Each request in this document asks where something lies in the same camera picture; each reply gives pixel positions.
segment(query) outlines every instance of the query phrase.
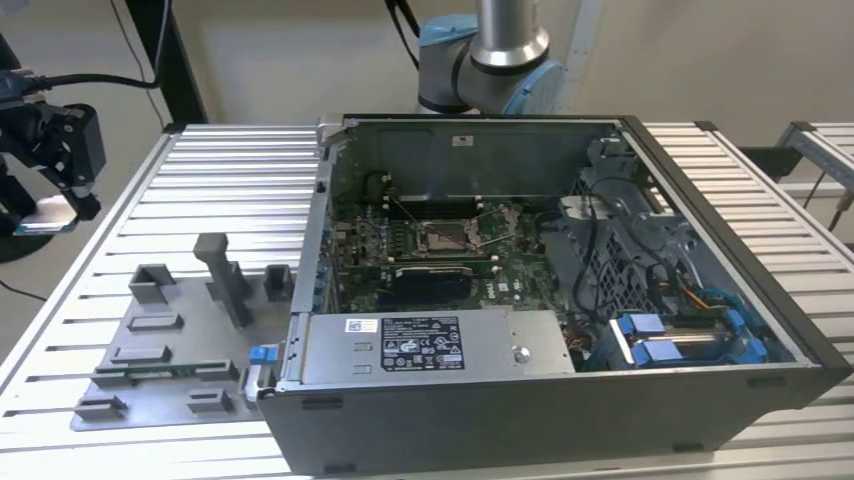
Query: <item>circuit board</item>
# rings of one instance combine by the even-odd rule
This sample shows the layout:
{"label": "circuit board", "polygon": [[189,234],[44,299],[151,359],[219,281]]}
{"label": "circuit board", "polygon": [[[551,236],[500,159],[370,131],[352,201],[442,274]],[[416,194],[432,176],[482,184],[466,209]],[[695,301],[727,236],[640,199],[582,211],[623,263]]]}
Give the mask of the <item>circuit board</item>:
{"label": "circuit board", "polygon": [[424,219],[430,212],[400,219],[371,207],[338,210],[342,312],[564,310],[538,214],[511,199],[479,200],[472,208],[474,216],[454,219]]}

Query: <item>warning label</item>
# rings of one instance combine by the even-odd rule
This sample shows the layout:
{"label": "warning label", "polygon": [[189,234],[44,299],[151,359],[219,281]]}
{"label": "warning label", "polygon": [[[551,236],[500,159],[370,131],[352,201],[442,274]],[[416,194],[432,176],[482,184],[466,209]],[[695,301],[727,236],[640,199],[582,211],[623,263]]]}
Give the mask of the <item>warning label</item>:
{"label": "warning label", "polygon": [[383,318],[382,324],[387,372],[466,368],[458,317]]}

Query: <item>robotic arm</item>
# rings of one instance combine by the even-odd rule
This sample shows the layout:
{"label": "robotic arm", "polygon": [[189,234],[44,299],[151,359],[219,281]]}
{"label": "robotic arm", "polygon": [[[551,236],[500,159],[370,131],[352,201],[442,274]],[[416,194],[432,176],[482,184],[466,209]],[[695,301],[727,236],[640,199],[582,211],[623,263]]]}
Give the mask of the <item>robotic arm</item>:
{"label": "robotic arm", "polygon": [[92,220],[101,208],[92,194],[105,161],[95,109],[47,103],[36,93],[43,89],[39,78],[20,67],[0,35],[0,154],[44,176],[67,202],[60,209],[69,208],[73,215],[60,222],[39,219],[40,209],[57,208],[57,199],[37,202],[0,160],[0,237],[60,233],[77,220]]}
{"label": "robotic arm", "polygon": [[422,109],[552,113],[564,69],[548,59],[548,33],[535,23],[535,1],[478,0],[476,6],[476,15],[435,17],[422,27]]}

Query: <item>aluminum extrusion table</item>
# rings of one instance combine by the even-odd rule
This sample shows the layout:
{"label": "aluminum extrusion table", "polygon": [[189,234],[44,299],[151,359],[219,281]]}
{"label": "aluminum extrusion table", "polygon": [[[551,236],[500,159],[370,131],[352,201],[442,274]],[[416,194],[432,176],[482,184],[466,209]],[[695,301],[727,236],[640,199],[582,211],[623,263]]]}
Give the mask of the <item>aluminum extrusion table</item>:
{"label": "aluminum extrusion table", "polygon": [[[647,127],[854,363],[851,252],[717,131],[690,123]],[[128,306],[136,265],[165,263],[177,275],[203,275],[195,235],[224,231],[244,271],[296,267],[316,161],[312,127],[204,125],[163,136],[0,367],[0,474],[288,476],[263,422],[81,433],[69,422]],[[762,417],[715,453],[388,478],[567,477],[854,478],[854,377],[809,408]]]}
{"label": "aluminum extrusion table", "polygon": [[846,189],[854,190],[854,123],[793,122],[778,145],[798,150]]}

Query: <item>yellow wire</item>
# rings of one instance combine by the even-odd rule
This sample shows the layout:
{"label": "yellow wire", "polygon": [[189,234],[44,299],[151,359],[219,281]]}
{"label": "yellow wire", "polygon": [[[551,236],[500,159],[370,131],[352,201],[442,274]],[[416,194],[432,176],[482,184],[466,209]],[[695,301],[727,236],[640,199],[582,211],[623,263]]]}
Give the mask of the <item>yellow wire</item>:
{"label": "yellow wire", "polygon": [[697,295],[694,295],[694,292],[691,292],[691,291],[687,289],[687,287],[682,287],[682,290],[685,290],[685,293],[687,293],[687,294],[689,294],[689,297],[691,297],[691,300],[694,300],[694,301],[697,302],[697,304],[698,304],[701,307],[703,307],[703,308],[711,308],[711,307],[709,306],[709,304],[707,304],[706,302],[703,302],[703,301],[701,300],[701,298],[699,298]]}

